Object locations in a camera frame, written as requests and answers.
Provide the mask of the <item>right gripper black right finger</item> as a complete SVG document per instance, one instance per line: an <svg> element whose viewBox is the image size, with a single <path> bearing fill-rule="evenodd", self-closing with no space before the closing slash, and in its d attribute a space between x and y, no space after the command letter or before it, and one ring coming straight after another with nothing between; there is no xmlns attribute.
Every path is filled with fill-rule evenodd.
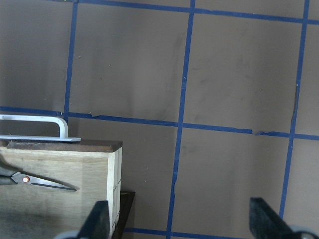
<svg viewBox="0 0 319 239"><path fill-rule="evenodd" d="M250 198L249 229L255 239L283 239L292 233L263 198Z"/></svg>

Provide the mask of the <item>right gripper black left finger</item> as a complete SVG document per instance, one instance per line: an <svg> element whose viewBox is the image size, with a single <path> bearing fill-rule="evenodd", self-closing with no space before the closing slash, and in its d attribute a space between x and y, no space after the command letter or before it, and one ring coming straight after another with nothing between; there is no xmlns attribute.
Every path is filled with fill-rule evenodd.
<svg viewBox="0 0 319 239"><path fill-rule="evenodd" d="M80 229L78 239L108 239L110 218L108 201L97 201Z"/></svg>

